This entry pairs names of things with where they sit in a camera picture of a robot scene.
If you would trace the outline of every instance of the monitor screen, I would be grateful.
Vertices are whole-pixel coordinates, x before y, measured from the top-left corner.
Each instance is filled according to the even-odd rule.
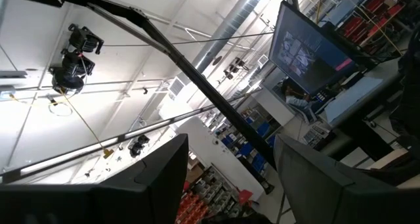
[[[356,65],[320,31],[302,13],[282,2],[269,59],[311,95],[337,82]]]

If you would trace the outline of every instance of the computer workstation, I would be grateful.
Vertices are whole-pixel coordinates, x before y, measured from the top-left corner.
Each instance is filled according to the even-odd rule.
[[[363,119],[401,88],[402,76],[398,73],[398,59],[368,66],[366,61],[357,60],[355,52],[292,6],[282,3],[269,59],[317,101],[321,101],[320,94],[327,86],[365,70],[352,87],[326,102],[318,117],[328,129],[339,129],[352,139],[334,154],[334,159],[340,160],[359,146],[376,161],[392,149]]]

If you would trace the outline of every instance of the person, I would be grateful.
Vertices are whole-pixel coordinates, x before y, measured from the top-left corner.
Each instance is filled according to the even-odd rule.
[[[295,92],[290,86],[290,84],[288,84],[288,82],[286,81],[283,82],[280,91],[285,96],[287,104],[303,111],[307,116],[310,116],[309,110],[311,110],[312,112],[316,112],[323,105],[322,102],[311,101],[310,95],[303,95],[303,99],[298,99],[297,96],[299,96],[300,94]]]

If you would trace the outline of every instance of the ceiling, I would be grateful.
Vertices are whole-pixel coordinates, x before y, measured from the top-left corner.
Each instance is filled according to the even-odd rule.
[[[120,1],[140,7],[170,41],[179,42],[209,39],[208,36],[213,34],[238,0]],[[276,21],[281,1],[271,0],[261,16],[261,19],[270,21],[269,26]],[[268,0],[262,0],[258,4],[255,12],[251,13],[235,36],[242,35],[267,3]],[[18,70],[26,70],[28,77],[0,79],[0,85],[14,85],[16,88],[28,90],[15,94],[20,102],[26,104],[10,99],[0,101],[0,168],[8,171],[95,143],[96,139],[76,113],[71,116],[56,116],[50,113],[47,106],[49,100],[45,95],[54,95],[56,100],[65,99],[47,88],[42,91],[36,90],[39,86],[51,86],[51,75],[46,74],[43,78],[43,72],[48,67],[50,58],[51,64],[61,61],[59,52],[66,45],[70,35],[67,27],[71,23],[88,27],[105,41],[105,45],[144,43],[94,12],[69,3],[58,9],[25,0],[6,0],[3,7],[3,11],[0,11],[3,13],[0,18],[0,45],[5,53],[0,51],[0,70],[14,70],[15,65]],[[265,27],[267,24],[264,21],[257,20],[247,34],[259,34]],[[261,38],[253,47],[261,50],[256,56],[263,53],[264,49],[260,46],[269,45],[270,41],[265,41],[265,46],[262,46],[264,40],[269,37]],[[256,38],[247,37],[240,45],[249,47]],[[189,61],[192,61],[203,47],[203,43],[176,46]],[[230,48],[230,45],[226,45],[219,54],[226,54]],[[216,80],[221,78],[222,71],[228,63],[244,52],[245,49],[236,47],[209,79],[211,83],[216,85]],[[93,74],[87,78],[87,83],[107,84],[86,86],[81,95],[76,95],[70,100],[100,139],[127,132],[139,113],[147,109],[145,106],[162,80],[171,79],[180,73],[169,58],[151,47],[105,46],[100,55],[91,53],[86,54],[86,57],[96,63]],[[138,90],[128,92],[130,97],[124,98],[124,103],[116,102],[123,98],[128,89],[127,82],[135,79],[142,80],[134,86]],[[229,81],[225,84],[226,88],[232,86],[232,82]],[[147,94],[144,94],[143,87],[150,88]],[[193,109],[200,104],[197,102],[204,98],[199,93],[195,97],[201,98],[192,100]],[[148,123],[159,119],[157,113],[153,115],[143,119],[150,120]]]

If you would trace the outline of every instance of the black monitor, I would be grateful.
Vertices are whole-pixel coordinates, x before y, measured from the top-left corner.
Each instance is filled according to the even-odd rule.
[[[311,95],[356,69],[346,49],[285,1],[280,5],[268,57]]]

